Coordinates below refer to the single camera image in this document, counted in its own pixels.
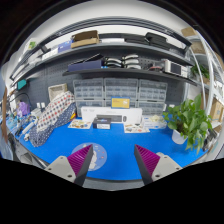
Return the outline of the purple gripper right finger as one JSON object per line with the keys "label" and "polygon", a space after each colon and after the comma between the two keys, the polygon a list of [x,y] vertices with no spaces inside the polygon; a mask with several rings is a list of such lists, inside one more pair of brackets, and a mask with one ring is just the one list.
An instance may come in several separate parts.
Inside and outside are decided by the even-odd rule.
{"label": "purple gripper right finger", "polygon": [[145,185],[182,169],[168,155],[154,153],[142,146],[134,146],[134,155]]}

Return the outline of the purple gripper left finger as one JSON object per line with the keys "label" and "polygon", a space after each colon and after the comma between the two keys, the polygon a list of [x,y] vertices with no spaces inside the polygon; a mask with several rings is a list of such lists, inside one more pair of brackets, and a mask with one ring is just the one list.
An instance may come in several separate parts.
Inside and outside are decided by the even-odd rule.
{"label": "purple gripper left finger", "polygon": [[93,145],[87,145],[70,156],[59,156],[45,170],[68,180],[78,186],[82,186],[93,157]]}

